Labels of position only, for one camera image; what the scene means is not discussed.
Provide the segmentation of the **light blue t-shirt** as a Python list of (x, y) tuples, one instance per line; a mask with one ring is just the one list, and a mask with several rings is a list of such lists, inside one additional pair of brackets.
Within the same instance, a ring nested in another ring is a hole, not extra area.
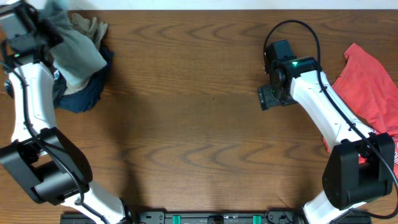
[(47, 1), (40, 11), (40, 17), (53, 22), (63, 37), (63, 42), (51, 48), (50, 53), (55, 68), (67, 83), (78, 85), (106, 66), (105, 59), (94, 43), (72, 27), (66, 1)]

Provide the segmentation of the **red printed t-shirt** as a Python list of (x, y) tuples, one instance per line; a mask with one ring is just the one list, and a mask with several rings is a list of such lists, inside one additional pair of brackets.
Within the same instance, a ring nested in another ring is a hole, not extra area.
[(388, 133), (397, 144), (397, 86), (382, 64), (357, 44), (344, 53), (347, 60), (332, 88), (377, 133)]

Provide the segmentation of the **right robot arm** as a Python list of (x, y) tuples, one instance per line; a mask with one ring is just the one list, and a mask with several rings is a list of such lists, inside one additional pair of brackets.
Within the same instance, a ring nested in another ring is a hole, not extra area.
[(336, 223), (351, 214), (380, 219), (381, 215), (360, 206), (391, 194), (397, 186), (392, 137), (376, 134), (359, 121), (323, 72), (278, 68), (270, 79), (270, 84), (259, 89), (262, 109), (300, 104), (331, 150), (322, 175), (323, 190), (302, 207), (296, 221)]

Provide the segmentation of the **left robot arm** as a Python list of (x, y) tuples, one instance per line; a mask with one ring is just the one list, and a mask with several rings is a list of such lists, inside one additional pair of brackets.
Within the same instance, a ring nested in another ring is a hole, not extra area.
[(14, 90), (16, 123), (1, 164), (36, 203), (74, 208), (93, 223), (132, 223), (123, 201), (93, 180), (84, 153), (58, 128), (53, 73), (44, 50), (61, 37), (47, 21), (2, 16), (1, 28), (15, 51), (3, 62)]

